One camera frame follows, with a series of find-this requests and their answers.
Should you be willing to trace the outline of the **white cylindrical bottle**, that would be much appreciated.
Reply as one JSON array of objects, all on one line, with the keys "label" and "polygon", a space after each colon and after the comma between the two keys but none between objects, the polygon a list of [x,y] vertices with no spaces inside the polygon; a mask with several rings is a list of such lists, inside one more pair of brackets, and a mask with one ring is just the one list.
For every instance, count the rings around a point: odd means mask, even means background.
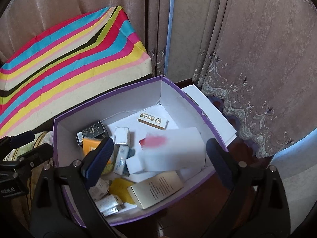
[{"label": "white cylindrical bottle", "polygon": [[123,209],[123,202],[117,195],[108,195],[95,202],[97,208],[103,216],[107,217],[118,213]]}]

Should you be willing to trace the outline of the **white orange soap box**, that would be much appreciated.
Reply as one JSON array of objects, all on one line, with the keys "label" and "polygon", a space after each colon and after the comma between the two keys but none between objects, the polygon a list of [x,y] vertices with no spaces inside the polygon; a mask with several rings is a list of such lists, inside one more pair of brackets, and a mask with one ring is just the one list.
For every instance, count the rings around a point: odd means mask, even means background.
[{"label": "white orange soap box", "polygon": [[95,150],[101,142],[102,139],[83,138],[83,155],[86,156],[90,151]]}]

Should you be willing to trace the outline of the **black Dormi box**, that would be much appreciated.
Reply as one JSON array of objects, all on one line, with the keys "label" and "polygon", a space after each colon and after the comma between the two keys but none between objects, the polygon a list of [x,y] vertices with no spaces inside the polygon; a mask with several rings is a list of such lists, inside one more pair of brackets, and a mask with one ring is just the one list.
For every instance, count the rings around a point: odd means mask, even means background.
[{"label": "black Dormi box", "polygon": [[76,139],[79,146],[83,145],[84,138],[103,139],[108,136],[109,134],[100,120],[76,133]]}]

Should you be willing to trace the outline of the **small white silver box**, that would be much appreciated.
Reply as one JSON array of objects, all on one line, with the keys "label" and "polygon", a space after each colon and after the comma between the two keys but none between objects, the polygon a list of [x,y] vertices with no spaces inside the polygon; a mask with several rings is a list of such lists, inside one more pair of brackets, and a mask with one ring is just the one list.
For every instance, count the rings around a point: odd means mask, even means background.
[{"label": "small white silver box", "polygon": [[130,130],[128,127],[115,128],[115,144],[130,146]]}]

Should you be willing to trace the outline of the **white gold toothpaste box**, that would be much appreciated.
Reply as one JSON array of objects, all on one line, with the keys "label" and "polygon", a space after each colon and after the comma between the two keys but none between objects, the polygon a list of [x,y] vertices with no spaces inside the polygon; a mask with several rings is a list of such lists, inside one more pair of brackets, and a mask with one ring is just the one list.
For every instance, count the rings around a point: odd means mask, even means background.
[{"label": "white gold toothpaste box", "polygon": [[137,117],[138,122],[148,126],[165,130],[168,124],[168,119],[162,116],[157,116],[147,111],[141,111]]}]

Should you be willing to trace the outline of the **yellow sponge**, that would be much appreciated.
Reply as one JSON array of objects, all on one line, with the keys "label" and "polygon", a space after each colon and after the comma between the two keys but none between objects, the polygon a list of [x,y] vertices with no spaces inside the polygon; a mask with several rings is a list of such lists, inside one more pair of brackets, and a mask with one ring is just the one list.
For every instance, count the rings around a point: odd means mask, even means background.
[{"label": "yellow sponge", "polygon": [[132,185],[134,185],[134,183],[129,180],[116,178],[110,185],[109,194],[117,195],[124,203],[135,205],[135,202],[128,192],[128,188]]}]

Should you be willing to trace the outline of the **teal holographic box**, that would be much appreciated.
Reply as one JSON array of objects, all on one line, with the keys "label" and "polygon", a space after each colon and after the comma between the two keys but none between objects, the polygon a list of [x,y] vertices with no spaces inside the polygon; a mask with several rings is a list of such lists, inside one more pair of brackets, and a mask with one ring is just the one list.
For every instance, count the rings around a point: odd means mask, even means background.
[{"label": "teal holographic box", "polygon": [[135,155],[135,150],[131,149],[126,145],[120,145],[117,156],[115,166],[113,168],[113,172],[120,176],[129,176],[129,170],[126,165],[126,160]]}]

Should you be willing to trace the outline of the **white fine-print box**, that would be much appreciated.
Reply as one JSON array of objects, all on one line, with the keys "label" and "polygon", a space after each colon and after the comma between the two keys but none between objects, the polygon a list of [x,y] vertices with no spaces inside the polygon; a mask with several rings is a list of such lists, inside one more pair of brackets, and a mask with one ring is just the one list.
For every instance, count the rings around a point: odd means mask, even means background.
[{"label": "white fine-print box", "polygon": [[166,171],[127,188],[137,207],[148,209],[183,188],[176,171]]}]

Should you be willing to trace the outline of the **beige striped blanket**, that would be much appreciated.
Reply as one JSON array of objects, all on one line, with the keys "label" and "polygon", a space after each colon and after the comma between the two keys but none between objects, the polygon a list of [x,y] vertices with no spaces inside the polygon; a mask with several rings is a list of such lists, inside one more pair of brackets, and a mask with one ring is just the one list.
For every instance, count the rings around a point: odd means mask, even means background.
[{"label": "beige striped blanket", "polygon": [[27,131],[1,139],[1,198],[14,214],[28,221],[40,172],[52,162],[53,132]]}]

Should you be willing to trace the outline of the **light blue object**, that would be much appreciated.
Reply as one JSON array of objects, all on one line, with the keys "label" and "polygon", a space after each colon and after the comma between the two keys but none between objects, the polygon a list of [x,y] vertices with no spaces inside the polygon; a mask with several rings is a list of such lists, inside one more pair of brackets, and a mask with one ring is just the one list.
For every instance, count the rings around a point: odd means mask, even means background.
[{"label": "light blue object", "polygon": [[316,128],[305,138],[275,154],[274,165],[281,179],[292,177],[316,165]]}]

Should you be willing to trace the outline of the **white blue red medicine box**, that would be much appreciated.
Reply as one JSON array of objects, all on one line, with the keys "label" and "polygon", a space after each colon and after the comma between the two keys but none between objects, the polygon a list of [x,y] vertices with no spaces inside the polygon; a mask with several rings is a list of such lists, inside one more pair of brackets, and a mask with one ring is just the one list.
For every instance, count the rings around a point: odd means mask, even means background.
[{"label": "white blue red medicine box", "polygon": [[126,160],[130,174],[200,168],[206,162],[206,145],[195,127],[154,132],[140,145]]}]

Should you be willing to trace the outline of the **purple storage box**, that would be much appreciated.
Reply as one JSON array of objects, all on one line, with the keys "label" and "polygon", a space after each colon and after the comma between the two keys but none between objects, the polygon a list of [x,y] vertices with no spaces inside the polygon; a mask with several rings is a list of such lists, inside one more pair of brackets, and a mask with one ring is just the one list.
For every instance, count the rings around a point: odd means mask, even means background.
[{"label": "purple storage box", "polygon": [[101,125],[110,138],[115,166],[106,179],[123,179],[127,168],[133,199],[117,207],[96,202],[111,226],[148,217],[195,190],[215,169],[206,153],[214,138],[223,148],[236,131],[193,85],[180,89],[154,77],[116,89],[59,116],[54,121],[54,164],[67,167],[83,160],[82,141],[89,127]]}]

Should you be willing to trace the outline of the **rainbow striped cloth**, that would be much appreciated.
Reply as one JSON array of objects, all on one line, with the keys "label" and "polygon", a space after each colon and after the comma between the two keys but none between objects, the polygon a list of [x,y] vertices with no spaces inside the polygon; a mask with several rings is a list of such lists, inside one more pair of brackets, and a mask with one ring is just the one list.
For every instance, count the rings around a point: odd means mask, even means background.
[{"label": "rainbow striped cloth", "polygon": [[1,67],[1,136],[36,128],[151,72],[151,59],[122,7],[59,23]]}]

